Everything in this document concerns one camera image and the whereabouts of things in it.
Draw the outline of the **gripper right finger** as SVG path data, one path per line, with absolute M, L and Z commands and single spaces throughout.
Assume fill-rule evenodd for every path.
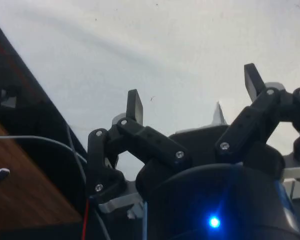
M 221 156 L 247 152 L 254 143 L 265 144 L 281 122 L 291 123 L 299 133 L 293 156 L 300 160 L 300 87 L 292 93 L 278 82 L 266 84 L 253 63 L 244 65 L 244 82 L 252 104 L 245 107 L 217 141 Z

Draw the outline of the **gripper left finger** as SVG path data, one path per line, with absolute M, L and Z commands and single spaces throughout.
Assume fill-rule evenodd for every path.
M 116 169 L 119 154 L 129 152 L 144 166 L 135 180 L 137 192 L 148 200 L 165 180 L 188 169 L 187 149 L 149 126 L 143 126 L 143 105 L 136 89 L 128 91 L 124 116 L 109 130 L 99 128 L 88 136 L 86 196 L 98 204 L 122 194 L 128 183 Z

